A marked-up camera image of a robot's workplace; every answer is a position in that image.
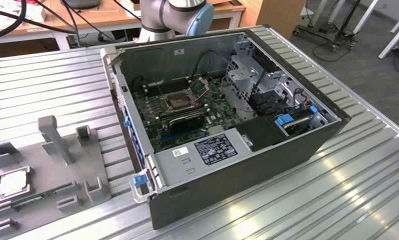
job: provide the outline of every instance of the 3d-printed holder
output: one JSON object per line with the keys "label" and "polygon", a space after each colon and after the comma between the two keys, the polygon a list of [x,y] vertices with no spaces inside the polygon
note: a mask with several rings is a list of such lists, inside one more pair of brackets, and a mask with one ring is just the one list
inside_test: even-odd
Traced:
{"label": "3d-printed holder", "polygon": [[111,199],[96,130],[80,126],[61,137],[53,116],[41,117],[37,125],[45,142],[19,149],[9,142],[0,144],[0,179],[20,171],[27,174],[21,174],[24,189],[12,192],[17,185],[9,185],[11,191],[0,197],[0,239]]}

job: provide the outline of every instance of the blue latch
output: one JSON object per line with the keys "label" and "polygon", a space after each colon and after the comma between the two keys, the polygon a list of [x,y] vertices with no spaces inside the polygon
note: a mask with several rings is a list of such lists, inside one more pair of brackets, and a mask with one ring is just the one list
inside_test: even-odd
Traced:
{"label": "blue latch", "polygon": [[140,175],[134,177],[134,185],[139,187],[140,185],[146,184],[148,182],[147,175]]}
{"label": "blue latch", "polygon": [[131,125],[131,119],[128,118],[128,116],[124,119],[124,126],[126,128]]}
{"label": "blue latch", "polygon": [[316,114],[319,111],[316,106],[311,106],[310,109],[314,114]]}
{"label": "blue latch", "polygon": [[284,125],[284,124],[292,122],[294,120],[295,119],[292,118],[292,116],[290,114],[284,114],[276,118],[276,122],[279,123],[279,125]]}

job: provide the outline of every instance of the green motherboard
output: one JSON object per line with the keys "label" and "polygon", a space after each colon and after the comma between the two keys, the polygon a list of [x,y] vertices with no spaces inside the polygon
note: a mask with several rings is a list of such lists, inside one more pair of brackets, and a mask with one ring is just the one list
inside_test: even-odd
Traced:
{"label": "green motherboard", "polygon": [[148,96],[134,93],[134,101],[155,152],[216,134],[242,119],[222,93],[222,79],[198,78],[186,89]]}

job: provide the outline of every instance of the power supply label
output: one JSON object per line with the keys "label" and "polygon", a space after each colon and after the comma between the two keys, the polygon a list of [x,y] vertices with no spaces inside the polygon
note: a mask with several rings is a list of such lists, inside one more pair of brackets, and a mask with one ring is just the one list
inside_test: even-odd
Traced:
{"label": "power supply label", "polygon": [[219,163],[239,154],[224,134],[199,141],[195,147],[207,165]]}

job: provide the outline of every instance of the metal work surface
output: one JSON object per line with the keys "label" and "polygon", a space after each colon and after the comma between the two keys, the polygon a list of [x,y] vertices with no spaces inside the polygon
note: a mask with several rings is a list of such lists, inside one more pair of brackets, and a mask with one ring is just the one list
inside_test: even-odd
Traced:
{"label": "metal work surface", "polygon": [[352,116],[308,162],[160,230],[130,189],[135,173],[100,48],[0,59],[0,142],[41,141],[37,117],[63,136],[97,129],[112,199],[16,239],[399,239],[399,127],[271,29],[251,29]]}

